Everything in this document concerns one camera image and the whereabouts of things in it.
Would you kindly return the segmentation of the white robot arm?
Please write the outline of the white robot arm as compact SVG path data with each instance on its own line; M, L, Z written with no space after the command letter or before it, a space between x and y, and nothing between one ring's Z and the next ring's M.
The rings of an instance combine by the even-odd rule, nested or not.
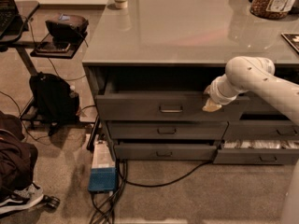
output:
M225 66L225 73L206 87L204 94L208 98L202 109L215 112L248 91L299 125L299 85L276 77L274 63L264 57L237 56L231 59ZM292 172L279 222L299 224L299 161Z

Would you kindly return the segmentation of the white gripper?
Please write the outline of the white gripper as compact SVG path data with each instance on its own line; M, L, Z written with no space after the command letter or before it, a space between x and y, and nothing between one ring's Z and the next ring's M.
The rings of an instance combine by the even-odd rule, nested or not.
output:
M230 104L239 94L245 92L246 90L233 85L226 75L217 77L204 90L204 94L208 94L210 98L206 100L203 110L216 112L221 109L221 105Z

